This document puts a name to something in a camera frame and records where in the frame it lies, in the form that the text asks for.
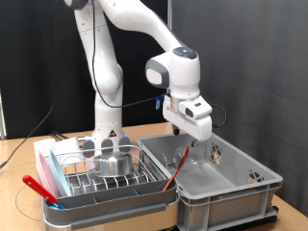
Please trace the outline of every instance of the black background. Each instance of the black background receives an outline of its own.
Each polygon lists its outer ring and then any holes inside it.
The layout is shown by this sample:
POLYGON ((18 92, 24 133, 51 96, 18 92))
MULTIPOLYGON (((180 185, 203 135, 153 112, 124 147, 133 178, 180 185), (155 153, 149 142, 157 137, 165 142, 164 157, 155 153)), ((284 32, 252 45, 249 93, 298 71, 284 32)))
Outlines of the black background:
POLYGON ((307 12, 306 0, 173 1, 173 31, 200 57, 201 94, 228 114, 214 132, 281 175, 277 194, 306 216, 307 12))
MULTIPOLYGON (((34 136, 94 128, 94 89, 74 12, 60 1, 53 21, 55 66, 51 59, 50 11, 56 1, 0 2, 0 86, 8 139, 26 137, 48 113, 58 80, 52 115, 34 136)), ((167 21, 167 0, 144 0, 167 21)), ((108 20, 118 63, 124 71, 123 104, 165 91, 146 80, 146 62, 164 51, 154 38, 117 29, 108 20)), ((123 109, 123 126, 163 122, 155 101, 123 109)))

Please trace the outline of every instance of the bin handle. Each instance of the bin handle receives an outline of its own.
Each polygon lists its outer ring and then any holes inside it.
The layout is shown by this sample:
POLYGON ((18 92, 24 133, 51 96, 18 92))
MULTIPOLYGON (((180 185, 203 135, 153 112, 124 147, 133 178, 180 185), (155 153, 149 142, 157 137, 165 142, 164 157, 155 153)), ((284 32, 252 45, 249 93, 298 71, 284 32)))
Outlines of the bin handle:
POLYGON ((95 226, 99 224, 114 222, 114 221, 118 221, 121 219, 134 218, 137 216, 158 213, 158 212, 165 211, 166 208, 167 208, 166 203, 161 203, 161 204, 146 206, 146 207, 142 207, 138 209, 132 209, 128 211, 108 214, 108 215, 101 216, 101 217, 87 218, 87 219, 72 221, 70 223, 70 226, 71 226, 71 230, 77 230, 77 229, 87 228, 87 227, 95 226))

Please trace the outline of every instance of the tabletop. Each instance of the tabletop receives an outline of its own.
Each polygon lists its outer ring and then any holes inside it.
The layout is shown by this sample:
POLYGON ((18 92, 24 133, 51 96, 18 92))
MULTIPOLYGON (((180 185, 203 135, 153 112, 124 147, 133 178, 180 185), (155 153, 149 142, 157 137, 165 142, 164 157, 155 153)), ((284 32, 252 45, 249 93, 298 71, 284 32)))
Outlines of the tabletop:
MULTIPOLYGON (((172 133, 169 123, 148 124, 134 127, 125 127, 123 131, 128 134, 132 144, 140 137, 158 136, 172 133)), ((90 136, 91 132, 65 134, 68 137, 90 136)), ((42 226, 42 212, 39 195, 30 188, 24 187, 22 177, 31 175, 38 180, 34 142, 51 138, 49 136, 28 139, 15 152, 5 167, 0 169, 0 229, 40 231, 42 226)), ((14 149, 23 139, 0 141, 0 163, 9 158, 14 149)), ((307 231, 308 218, 291 205, 274 196, 272 205, 279 208, 278 220, 274 223, 264 224, 247 229, 248 231, 307 231)))

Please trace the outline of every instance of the gray plastic bin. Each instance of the gray plastic bin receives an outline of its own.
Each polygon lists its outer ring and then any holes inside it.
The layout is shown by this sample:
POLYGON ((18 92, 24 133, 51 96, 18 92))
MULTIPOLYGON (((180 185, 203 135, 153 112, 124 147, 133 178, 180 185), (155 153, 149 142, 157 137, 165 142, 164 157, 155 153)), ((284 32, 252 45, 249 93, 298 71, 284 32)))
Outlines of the gray plastic bin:
POLYGON ((187 134, 137 139, 144 158, 151 159, 167 177, 175 165, 167 168, 166 159, 172 160, 179 146, 189 145, 190 151, 204 159, 202 166, 176 176, 180 230, 214 231, 276 215, 271 201, 282 186, 281 176, 215 134, 198 142, 198 147, 192 147, 192 142, 187 134))

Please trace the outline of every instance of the stainless steel pot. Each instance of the stainless steel pot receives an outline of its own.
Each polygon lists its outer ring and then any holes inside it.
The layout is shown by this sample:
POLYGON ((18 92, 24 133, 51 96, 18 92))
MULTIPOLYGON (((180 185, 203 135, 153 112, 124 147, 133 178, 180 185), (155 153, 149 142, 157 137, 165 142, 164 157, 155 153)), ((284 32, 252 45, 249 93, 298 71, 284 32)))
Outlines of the stainless steel pot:
POLYGON ((132 155, 127 152, 110 152, 95 157, 95 175, 118 177, 133 172, 132 155))

